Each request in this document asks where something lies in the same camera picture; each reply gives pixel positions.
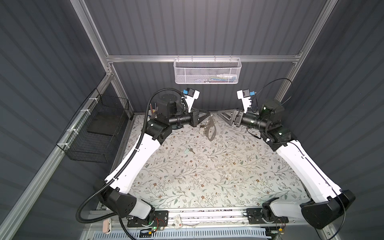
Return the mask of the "silver metal key holder plate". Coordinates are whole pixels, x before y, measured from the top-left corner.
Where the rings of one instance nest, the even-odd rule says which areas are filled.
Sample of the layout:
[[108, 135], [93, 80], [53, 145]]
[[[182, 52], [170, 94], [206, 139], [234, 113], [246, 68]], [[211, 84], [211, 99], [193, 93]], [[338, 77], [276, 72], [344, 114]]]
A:
[[208, 120], [207, 120], [207, 122], [204, 125], [204, 136], [210, 142], [212, 142], [215, 139], [216, 134], [217, 134], [216, 125], [215, 125], [215, 122], [214, 122], [214, 118], [211, 115], [210, 117], [208, 117]]

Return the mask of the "key with green cap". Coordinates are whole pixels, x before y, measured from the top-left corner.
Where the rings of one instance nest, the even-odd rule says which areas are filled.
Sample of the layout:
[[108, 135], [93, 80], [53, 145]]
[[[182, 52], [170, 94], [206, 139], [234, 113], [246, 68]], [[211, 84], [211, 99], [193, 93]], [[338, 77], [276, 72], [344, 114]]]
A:
[[195, 152], [194, 152], [193, 148], [189, 148], [189, 149], [186, 149], [186, 150], [184, 151], [184, 154], [185, 154], [185, 155], [188, 155], [188, 154], [195, 154]]

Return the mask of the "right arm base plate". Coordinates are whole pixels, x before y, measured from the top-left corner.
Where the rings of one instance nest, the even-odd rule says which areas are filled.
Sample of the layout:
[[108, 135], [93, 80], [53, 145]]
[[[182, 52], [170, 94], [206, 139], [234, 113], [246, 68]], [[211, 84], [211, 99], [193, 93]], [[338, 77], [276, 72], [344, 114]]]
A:
[[276, 217], [271, 211], [264, 208], [247, 208], [243, 215], [248, 219], [249, 224], [287, 224], [287, 217]]

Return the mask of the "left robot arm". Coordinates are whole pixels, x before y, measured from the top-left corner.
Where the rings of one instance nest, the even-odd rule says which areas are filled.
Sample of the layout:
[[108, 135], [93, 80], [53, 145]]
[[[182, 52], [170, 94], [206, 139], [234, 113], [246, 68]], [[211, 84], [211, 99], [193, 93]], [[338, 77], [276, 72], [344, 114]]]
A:
[[145, 121], [136, 146], [122, 160], [117, 168], [106, 177], [106, 185], [98, 194], [100, 202], [120, 218], [136, 217], [152, 223], [155, 208], [129, 193], [134, 180], [147, 163], [148, 159], [164, 143], [173, 130], [185, 125], [196, 127], [210, 113], [193, 108], [199, 98], [199, 91], [186, 89], [181, 97], [164, 94], [156, 101], [157, 110]]

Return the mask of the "pink white small device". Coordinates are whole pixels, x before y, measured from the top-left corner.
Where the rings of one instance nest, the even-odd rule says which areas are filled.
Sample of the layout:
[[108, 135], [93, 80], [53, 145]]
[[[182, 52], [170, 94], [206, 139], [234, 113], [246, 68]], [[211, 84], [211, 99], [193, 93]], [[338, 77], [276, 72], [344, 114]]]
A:
[[102, 232], [103, 234], [109, 235], [112, 231], [112, 219], [108, 218], [103, 220]]

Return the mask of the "pens in mug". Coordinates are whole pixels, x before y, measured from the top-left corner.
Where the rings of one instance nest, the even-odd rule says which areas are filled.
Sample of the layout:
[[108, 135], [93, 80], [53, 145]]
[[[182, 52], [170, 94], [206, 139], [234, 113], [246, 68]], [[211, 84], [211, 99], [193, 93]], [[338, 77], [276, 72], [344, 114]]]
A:
[[151, 111], [150, 115], [154, 116], [157, 113], [157, 110], [158, 110], [157, 104], [151, 103], [150, 104], [150, 111]]

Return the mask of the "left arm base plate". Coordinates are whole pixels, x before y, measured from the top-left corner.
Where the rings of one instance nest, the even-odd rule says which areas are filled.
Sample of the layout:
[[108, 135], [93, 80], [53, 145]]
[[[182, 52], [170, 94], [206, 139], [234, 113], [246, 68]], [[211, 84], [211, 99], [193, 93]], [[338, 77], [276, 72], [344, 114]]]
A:
[[141, 227], [166, 227], [169, 220], [169, 211], [156, 210], [145, 218], [129, 217], [128, 228], [141, 228]]

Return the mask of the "small white tag device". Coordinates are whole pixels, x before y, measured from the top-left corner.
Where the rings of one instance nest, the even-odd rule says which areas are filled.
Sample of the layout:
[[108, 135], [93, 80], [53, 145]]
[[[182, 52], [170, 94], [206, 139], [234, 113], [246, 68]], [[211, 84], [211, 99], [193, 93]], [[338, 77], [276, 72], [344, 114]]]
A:
[[175, 229], [180, 229], [183, 227], [183, 224], [182, 224], [182, 220], [181, 220], [181, 216], [180, 215], [175, 215], [173, 217], [173, 226], [175, 227]]

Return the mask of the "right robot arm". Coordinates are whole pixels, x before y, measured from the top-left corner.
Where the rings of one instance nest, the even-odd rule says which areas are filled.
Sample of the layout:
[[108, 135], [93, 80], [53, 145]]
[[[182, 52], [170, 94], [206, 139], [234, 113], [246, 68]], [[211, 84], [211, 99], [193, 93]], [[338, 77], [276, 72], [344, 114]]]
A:
[[356, 197], [350, 190], [342, 190], [306, 153], [289, 128], [283, 126], [284, 106], [278, 100], [266, 101], [254, 113], [246, 100], [244, 109], [222, 110], [217, 114], [230, 126], [244, 126], [258, 130], [261, 139], [295, 172], [304, 186], [308, 200], [285, 200], [272, 197], [262, 205], [261, 216], [267, 223], [280, 218], [305, 220], [317, 230], [345, 217]]

